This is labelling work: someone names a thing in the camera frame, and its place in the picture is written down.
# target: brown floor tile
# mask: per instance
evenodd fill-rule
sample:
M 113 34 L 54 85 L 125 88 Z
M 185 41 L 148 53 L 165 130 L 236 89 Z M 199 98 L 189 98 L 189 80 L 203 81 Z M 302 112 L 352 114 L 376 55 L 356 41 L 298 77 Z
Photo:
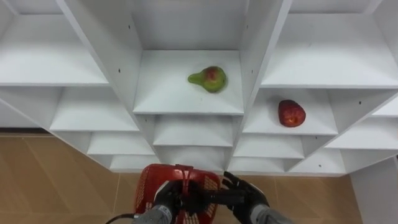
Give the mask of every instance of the brown floor tile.
M 32 214 L 15 224 L 104 224 L 109 219 L 109 215 Z
M 322 224 L 321 218 L 296 218 L 292 221 L 294 224 Z
M 277 192 L 275 188 L 275 177 L 265 176 L 241 176 L 239 177 L 251 184 L 254 184 L 260 190 L 264 192 L 267 197 L 268 203 L 271 208 L 277 209 Z
M 235 224 L 239 221 L 234 217 L 232 212 L 225 206 L 218 206 L 216 217 L 213 220 L 213 224 Z
M 28 215 L 23 213 L 0 213 L 0 223 L 20 224 Z
M 0 152 L 0 212 L 30 212 L 25 195 Z
M 68 208 L 40 163 L 19 138 L 0 138 L 0 156 L 8 166 L 31 212 L 67 213 Z
M 134 200 L 140 174 L 120 174 L 118 194 L 114 213 L 131 213 L 134 211 Z
M 0 137 L 0 223 L 105 223 L 133 212 L 139 177 L 114 174 L 56 138 Z M 296 224 L 362 224 L 349 176 L 241 178 Z M 238 221 L 220 206 L 213 223 Z
M 347 177 L 276 177 L 278 205 L 290 218 L 361 219 Z
M 363 224 L 361 219 L 324 219 L 321 224 Z
M 84 155 L 76 153 L 58 139 L 26 138 L 25 141 L 69 211 L 102 215 L 113 212 L 118 184 L 116 174 L 109 175 L 108 171 L 95 168 L 86 172 L 76 161 Z

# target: white wall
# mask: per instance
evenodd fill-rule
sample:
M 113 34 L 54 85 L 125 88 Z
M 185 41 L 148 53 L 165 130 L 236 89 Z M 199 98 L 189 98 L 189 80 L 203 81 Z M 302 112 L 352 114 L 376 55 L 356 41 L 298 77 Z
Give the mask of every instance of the white wall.
M 398 169 L 396 158 L 351 174 L 363 224 L 397 224 Z

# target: cable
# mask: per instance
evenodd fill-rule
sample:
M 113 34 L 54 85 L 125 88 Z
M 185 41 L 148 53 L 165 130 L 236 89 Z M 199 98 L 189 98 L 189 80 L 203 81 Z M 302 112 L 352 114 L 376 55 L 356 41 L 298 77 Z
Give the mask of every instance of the cable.
M 120 218 L 131 218 L 134 219 L 135 213 L 126 213 L 126 214 L 121 214 L 116 217 L 111 218 L 109 221 L 107 221 L 105 224 L 111 224 L 112 222 L 115 222 L 116 220 Z

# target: black glove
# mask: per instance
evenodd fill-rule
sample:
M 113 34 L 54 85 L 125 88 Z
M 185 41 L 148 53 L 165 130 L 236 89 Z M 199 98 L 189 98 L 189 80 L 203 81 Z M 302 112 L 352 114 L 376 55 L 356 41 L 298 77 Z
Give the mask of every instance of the black glove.
M 269 207 L 266 196 L 257 187 L 237 178 L 230 172 L 224 172 L 223 185 L 231 190 L 244 190 L 246 192 L 243 204 L 227 206 L 242 224 L 252 224 L 250 214 L 256 205 L 262 204 Z
M 181 209 L 182 180 L 166 181 L 155 195 L 153 206 L 163 205 L 170 210 L 172 222 Z

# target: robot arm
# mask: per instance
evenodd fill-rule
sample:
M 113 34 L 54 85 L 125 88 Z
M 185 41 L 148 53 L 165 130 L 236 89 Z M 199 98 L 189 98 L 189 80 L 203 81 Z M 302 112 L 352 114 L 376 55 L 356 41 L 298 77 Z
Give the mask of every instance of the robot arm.
M 269 207 L 265 195 L 257 187 L 237 178 L 229 172 L 225 172 L 224 177 L 223 185 L 229 188 L 229 190 L 245 192 L 245 199 L 241 203 L 227 206 L 242 224 L 293 224 L 288 218 Z M 154 207 L 140 215 L 134 220 L 134 223 L 174 223 L 182 208 L 181 191 L 181 181 L 166 181 L 155 195 Z

